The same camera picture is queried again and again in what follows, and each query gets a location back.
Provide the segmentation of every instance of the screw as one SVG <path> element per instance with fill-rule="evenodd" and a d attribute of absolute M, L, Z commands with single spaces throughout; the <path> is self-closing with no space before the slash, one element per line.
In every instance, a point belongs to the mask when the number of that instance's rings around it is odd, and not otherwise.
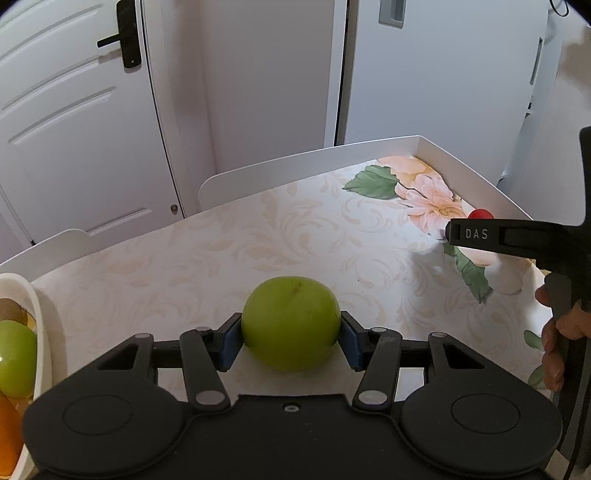
<path fill-rule="evenodd" d="M 380 392 L 380 390 L 365 390 L 357 398 L 366 405 L 381 405 L 386 402 L 388 396 L 384 392 Z"/>
<path fill-rule="evenodd" d="M 218 390 L 203 390 L 195 395 L 195 400 L 201 405 L 219 405 L 226 396 Z"/>
<path fill-rule="evenodd" d="M 300 411 L 300 406 L 297 403 L 286 403 L 283 405 L 283 410 L 289 413 L 295 413 L 296 411 Z"/>

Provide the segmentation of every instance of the fruit bowl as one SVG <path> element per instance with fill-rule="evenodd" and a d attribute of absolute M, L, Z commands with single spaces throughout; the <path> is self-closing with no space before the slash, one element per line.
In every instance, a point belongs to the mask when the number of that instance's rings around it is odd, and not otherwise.
<path fill-rule="evenodd" d="M 47 339 L 47 332 L 41 313 L 39 298 L 33 286 L 22 276 L 14 273 L 0 274 L 0 298 L 11 299 L 25 309 L 35 320 L 37 332 L 37 372 L 33 400 L 51 387 L 51 355 Z M 10 480 L 25 480 L 31 475 L 35 465 L 27 447 L 22 448 L 21 456 L 9 477 Z"/>

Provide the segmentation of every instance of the door handle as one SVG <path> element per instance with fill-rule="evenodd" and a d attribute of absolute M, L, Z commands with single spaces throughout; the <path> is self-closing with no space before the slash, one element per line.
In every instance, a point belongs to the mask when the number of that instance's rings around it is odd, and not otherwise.
<path fill-rule="evenodd" d="M 96 46 L 101 48 L 118 41 L 121 44 L 123 66 L 126 69 L 137 67 L 142 63 L 142 54 L 139 49 L 138 24 L 135 18 L 135 0 L 119 0 L 116 8 L 119 33 L 102 38 L 96 42 Z"/>

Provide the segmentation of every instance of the door panel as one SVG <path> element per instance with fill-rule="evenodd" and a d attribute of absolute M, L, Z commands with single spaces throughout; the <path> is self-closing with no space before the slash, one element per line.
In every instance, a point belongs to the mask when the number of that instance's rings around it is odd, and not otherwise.
<path fill-rule="evenodd" d="M 181 218 L 147 64 L 96 46 L 115 4 L 30 2 L 0 24 L 0 187 L 35 242 L 81 228 L 108 245 Z"/>
<path fill-rule="evenodd" d="M 547 2 L 360 0 L 345 143 L 423 135 L 496 183 L 531 99 Z"/>

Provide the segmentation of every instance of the hand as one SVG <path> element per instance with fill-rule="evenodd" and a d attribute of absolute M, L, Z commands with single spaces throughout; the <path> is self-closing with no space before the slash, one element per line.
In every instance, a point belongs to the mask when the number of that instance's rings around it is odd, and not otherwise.
<path fill-rule="evenodd" d="M 550 307 L 550 294 L 545 286 L 535 291 L 535 299 L 542 305 Z M 542 329 L 542 345 L 545 352 L 542 357 L 544 383 L 554 392 L 560 390 L 564 384 L 564 359 L 556 348 L 558 334 L 569 340 L 591 338 L 591 313 L 581 309 L 580 301 L 556 322 L 551 319 Z"/>

